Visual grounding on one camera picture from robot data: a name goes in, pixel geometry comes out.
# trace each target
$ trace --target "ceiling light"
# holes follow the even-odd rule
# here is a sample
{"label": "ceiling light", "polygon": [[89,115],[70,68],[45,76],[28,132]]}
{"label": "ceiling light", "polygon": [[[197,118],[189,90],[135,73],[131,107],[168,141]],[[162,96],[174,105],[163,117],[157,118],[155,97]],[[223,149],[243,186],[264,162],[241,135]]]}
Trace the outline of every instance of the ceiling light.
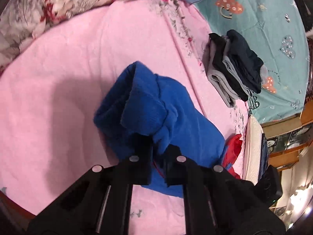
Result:
{"label": "ceiling light", "polygon": [[310,207],[307,207],[305,213],[308,215],[308,214],[311,213],[311,210],[312,210],[312,209],[311,209]]}

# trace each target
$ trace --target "pink blanket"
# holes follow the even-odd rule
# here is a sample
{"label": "pink blanket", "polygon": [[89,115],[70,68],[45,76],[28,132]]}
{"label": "pink blanket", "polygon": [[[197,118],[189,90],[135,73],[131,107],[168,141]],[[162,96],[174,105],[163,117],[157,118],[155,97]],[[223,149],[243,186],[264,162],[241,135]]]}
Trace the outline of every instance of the pink blanket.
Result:
{"label": "pink blanket", "polygon": [[[134,0],[43,34],[0,78],[0,189],[38,214],[93,165],[116,164],[92,119],[119,74],[137,60],[181,82],[226,139],[244,135],[245,103],[226,107],[201,64],[210,32],[193,6]],[[234,167],[239,175],[242,155]],[[134,186],[130,234],[185,234],[184,222],[182,199]]]}

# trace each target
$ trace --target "wooden furniture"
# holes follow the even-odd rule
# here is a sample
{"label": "wooden furniture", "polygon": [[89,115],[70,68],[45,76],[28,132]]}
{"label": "wooden furniture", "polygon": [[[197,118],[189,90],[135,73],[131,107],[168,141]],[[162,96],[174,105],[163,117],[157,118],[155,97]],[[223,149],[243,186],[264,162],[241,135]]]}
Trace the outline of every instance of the wooden furniture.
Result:
{"label": "wooden furniture", "polygon": [[267,139],[277,137],[288,132],[300,129],[313,122],[313,101],[307,102],[301,114],[262,124],[263,132]]}
{"label": "wooden furniture", "polygon": [[301,151],[313,142],[313,124],[267,139],[269,165],[278,171],[292,168],[298,161]]}

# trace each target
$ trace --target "teal bed sheet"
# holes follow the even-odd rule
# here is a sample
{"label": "teal bed sheet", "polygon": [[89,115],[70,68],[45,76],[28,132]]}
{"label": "teal bed sheet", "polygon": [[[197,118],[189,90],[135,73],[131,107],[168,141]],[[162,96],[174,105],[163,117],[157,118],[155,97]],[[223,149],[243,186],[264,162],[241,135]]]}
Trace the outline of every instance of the teal bed sheet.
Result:
{"label": "teal bed sheet", "polygon": [[264,61],[268,80],[248,100],[259,123],[300,113],[309,74],[305,30],[294,0],[201,0],[196,7],[212,31],[239,32]]}

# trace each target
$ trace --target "metal screw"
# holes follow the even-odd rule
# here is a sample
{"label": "metal screw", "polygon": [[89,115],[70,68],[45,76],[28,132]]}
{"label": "metal screw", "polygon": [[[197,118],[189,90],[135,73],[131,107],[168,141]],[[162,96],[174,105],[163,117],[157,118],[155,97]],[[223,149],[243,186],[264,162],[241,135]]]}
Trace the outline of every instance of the metal screw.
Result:
{"label": "metal screw", "polygon": [[139,156],[137,156],[137,155],[132,155],[130,158],[129,158],[129,160],[131,161],[131,162],[138,162],[139,161]]}
{"label": "metal screw", "polygon": [[213,170],[214,170],[215,172],[222,172],[222,171],[224,170],[224,168],[223,168],[221,165],[215,165],[215,166],[213,167]]}
{"label": "metal screw", "polygon": [[180,163],[184,163],[187,160],[187,158],[184,157],[183,155],[180,155],[176,158],[176,160]]}
{"label": "metal screw", "polygon": [[94,167],[92,167],[92,171],[95,173],[102,171],[101,165],[95,165]]}

